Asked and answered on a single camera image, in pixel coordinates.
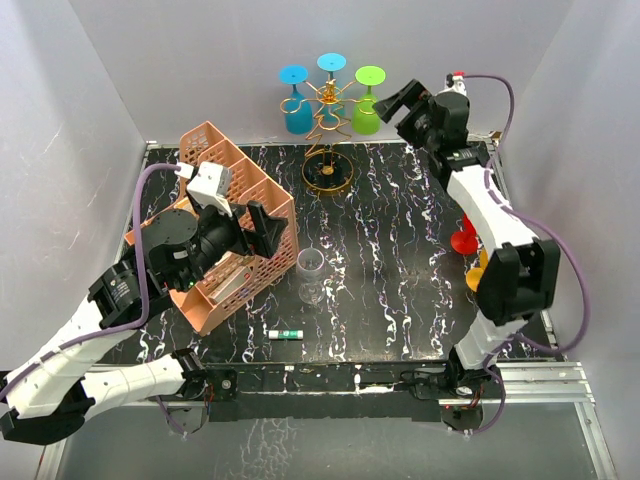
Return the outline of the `green wine glass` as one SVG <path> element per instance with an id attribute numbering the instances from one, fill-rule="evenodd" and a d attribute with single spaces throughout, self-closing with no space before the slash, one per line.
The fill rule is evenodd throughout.
<path id="1" fill-rule="evenodd" d="M 354 104 L 352 112 L 351 126 L 355 133 L 373 135 L 379 131 L 381 120 L 373 108 L 378 97 L 373 93 L 373 88 L 385 79 L 386 72 L 379 66 L 362 66 L 355 72 L 355 80 L 366 87 L 365 94 Z"/>

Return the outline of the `clear wine glass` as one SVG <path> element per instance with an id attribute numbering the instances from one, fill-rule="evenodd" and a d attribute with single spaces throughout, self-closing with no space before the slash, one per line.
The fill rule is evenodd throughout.
<path id="1" fill-rule="evenodd" d="M 296 272 L 300 281 L 298 294 L 304 303 L 318 305 L 323 300 L 324 269 L 325 258 L 321 251 L 306 248 L 299 252 L 296 262 Z"/>

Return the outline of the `red wine glass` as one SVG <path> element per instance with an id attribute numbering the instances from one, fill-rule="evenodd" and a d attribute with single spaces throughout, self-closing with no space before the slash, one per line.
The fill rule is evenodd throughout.
<path id="1" fill-rule="evenodd" d="M 461 255 L 473 255 L 478 252 L 480 243 L 477 231 L 466 214 L 462 217 L 462 228 L 451 235 L 450 245 Z"/>

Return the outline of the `yellow wine glass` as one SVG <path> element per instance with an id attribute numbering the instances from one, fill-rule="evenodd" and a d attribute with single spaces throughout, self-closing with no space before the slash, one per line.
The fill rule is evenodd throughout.
<path id="1" fill-rule="evenodd" d="M 471 268 L 465 276 L 465 282 L 472 292 L 477 292 L 480 280 L 488 266 L 488 263 L 489 257 L 487 251 L 482 249 L 479 254 L 479 265 Z"/>

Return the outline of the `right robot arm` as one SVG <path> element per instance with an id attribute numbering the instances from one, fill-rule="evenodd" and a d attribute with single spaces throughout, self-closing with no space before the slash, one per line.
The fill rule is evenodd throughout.
<path id="1" fill-rule="evenodd" d="M 416 384 L 466 397 L 496 374 L 493 362 L 502 345 L 553 303 L 561 251 L 556 241 L 540 239 L 508 213 L 485 142 L 469 137 L 470 101 L 462 77 L 437 94 L 412 80 L 373 110 L 389 122 L 402 107 L 408 112 L 397 133 L 426 150 L 431 175 L 462 209 L 488 255 L 476 290 L 476 318 L 451 349 L 443 372 L 412 376 Z"/>

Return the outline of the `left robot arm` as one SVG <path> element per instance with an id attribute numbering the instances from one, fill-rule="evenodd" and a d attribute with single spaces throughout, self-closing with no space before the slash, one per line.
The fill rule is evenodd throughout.
<path id="1" fill-rule="evenodd" d="M 250 201 L 229 214 L 208 206 L 198 215 L 167 209 L 141 227 L 134 244 L 89 288 L 72 318 L 24 366 L 1 375 L 5 440 L 50 445 L 86 421 L 121 405 L 163 395 L 200 396 L 207 370 L 190 349 L 157 360 L 94 373 L 92 367 L 155 315 L 168 310 L 172 291 L 186 293 L 222 257 L 271 258 L 288 227 Z"/>

